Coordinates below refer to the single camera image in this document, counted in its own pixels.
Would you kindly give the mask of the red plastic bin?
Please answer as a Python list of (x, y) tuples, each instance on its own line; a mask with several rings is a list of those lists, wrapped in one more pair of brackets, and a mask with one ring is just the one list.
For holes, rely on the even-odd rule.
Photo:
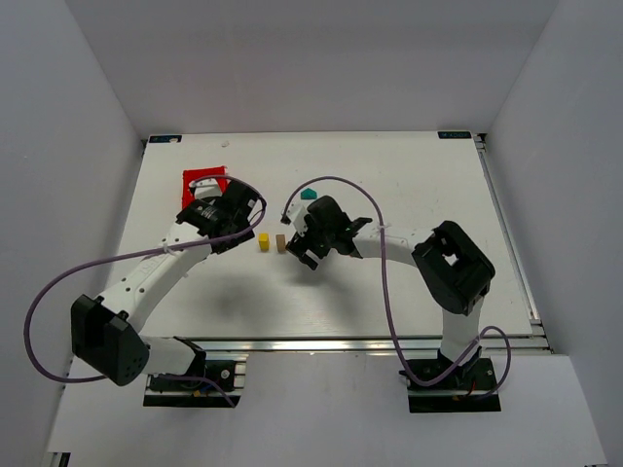
[(225, 165), (184, 170), (182, 172), (181, 207), (185, 208), (195, 199), (221, 196), (227, 188), (228, 180), (214, 178), (214, 175), (226, 173)]

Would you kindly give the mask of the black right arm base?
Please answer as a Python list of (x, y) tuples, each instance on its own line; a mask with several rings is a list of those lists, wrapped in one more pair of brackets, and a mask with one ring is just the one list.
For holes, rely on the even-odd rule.
[(493, 362), (479, 358), (465, 373), (461, 368), (432, 386), (415, 384), (405, 370), (398, 374), (406, 379), (410, 413), (500, 413), (497, 393), (486, 396), (497, 386)]

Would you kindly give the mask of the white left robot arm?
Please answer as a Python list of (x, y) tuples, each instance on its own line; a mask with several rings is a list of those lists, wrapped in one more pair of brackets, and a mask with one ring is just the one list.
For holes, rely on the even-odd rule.
[(249, 218), (261, 199), (251, 187), (230, 181), (223, 192), (198, 198), (176, 216), (152, 253), (96, 298), (71, 307), (71, 343), (83, 360), (119, 386), (139, 375), (199, 377), (205, 353), (177, 337), (145, 337), (152, 312), (196, 264), (253, 238)]

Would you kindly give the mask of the natural wood block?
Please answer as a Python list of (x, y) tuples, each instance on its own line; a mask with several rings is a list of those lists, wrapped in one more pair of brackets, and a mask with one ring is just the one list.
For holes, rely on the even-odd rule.
[(285, 253), (286, 252), (286, 237), (284, 234), (277, 234), (275, 236), (275, 244), (276, 244), (276, 249), (278, 253)]

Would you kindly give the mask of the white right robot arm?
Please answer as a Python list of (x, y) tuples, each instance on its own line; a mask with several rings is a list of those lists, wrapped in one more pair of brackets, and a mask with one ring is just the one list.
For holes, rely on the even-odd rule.
[(402, 360), (405, 374), (415, 384), (430, 387), (478, 360), (480, 313), (495, 268), (457, 223), (445, 221), (433, 229), (409, 230), (366, 217), (351, 219), (329, 196), (311, 203), (290, 203), (281, 223), (295, 229), (286, 250), (310, 269), (316, 269), (317, 261), (334, 250), (343, 256), (379, 258), (419, 271), (442, 309), (438, 360), (444, 371), (431, 379), (418, 377)]

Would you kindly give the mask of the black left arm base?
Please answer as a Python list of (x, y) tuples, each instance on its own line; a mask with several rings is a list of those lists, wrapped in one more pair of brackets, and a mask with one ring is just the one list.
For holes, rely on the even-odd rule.
[(148, 376), (147, 408), (233, 409), (245, 386), (246, 354), (208, 352), (189, 380)]

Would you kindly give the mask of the yellow cube block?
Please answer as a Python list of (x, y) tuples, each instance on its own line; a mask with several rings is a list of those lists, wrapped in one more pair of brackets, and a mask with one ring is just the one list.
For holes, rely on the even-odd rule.
[(268, 252), (271, 248), (271, 239), (268, 233), (260, 233), (258, 235), (258, 244), (262, 252)]

